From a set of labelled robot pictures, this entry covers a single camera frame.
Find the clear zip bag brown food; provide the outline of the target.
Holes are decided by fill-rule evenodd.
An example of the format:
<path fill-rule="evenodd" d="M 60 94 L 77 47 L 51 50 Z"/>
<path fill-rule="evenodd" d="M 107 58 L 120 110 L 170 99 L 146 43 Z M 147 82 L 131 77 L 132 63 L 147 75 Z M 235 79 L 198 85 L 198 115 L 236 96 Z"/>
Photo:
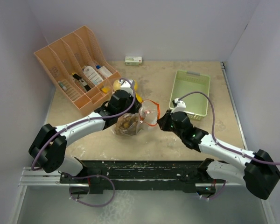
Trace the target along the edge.
<path fill-rule="evenodd" d="M 126 113 L 113 126 L 112 133 L 118 136 L 134 136 L 139 131 L 149 131 L 157 126 L 160 106 L 155 101 L 145 99 L 135 114 Z"/>

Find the fake brown grape bunch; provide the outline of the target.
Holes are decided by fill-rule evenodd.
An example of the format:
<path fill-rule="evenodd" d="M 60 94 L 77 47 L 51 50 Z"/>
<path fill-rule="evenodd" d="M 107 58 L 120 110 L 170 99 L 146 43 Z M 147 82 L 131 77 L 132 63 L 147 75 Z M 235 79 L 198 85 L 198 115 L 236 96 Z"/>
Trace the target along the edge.
<path fill-rule="evenodd" d="M 115 124 L 114 132 L 117 135 L 136 135 L 138 133 L 139 117 L 136 114 L 125 114 Z"/>

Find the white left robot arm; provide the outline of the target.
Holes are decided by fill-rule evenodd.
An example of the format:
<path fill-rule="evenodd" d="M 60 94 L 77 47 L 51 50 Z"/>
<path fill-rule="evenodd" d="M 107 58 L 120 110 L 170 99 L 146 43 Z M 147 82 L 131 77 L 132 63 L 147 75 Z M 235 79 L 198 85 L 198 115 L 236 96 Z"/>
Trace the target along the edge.
<path fill-rule="evenodd" d="M 113 126 L 126 113 L 138 113 L 140 108 L 141 102 L 135 92 L 117 90 L 110 100 L 82 119 L 56 127 L 42 126 L 28 150 L 33 157 L 31 169 L 43 169 L 46 173 L 60 171 L 76 183 L 82 183 L 88 176 L 87 168 L 81 160 L 67 157 L 66 148 L 89 134 Z"/>

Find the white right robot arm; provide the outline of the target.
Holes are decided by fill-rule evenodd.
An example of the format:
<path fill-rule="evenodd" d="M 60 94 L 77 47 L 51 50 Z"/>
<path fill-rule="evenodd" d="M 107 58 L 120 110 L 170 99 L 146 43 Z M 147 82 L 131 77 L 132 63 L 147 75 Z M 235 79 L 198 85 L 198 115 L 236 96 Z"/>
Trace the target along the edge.
<path fill-rule="evenodd" d="M 219 158 L 206 159 L 201 164 L 198 177 L 202 182 L 220 179 L 237 183 L 266 200 L 280 180 L 280 171 L 268 152 L 253 152 L 220 142 L 193 126 L 185 112 L 167 110 L 157 124 L 162 131 L 177 135 L 187 148 Z"/>

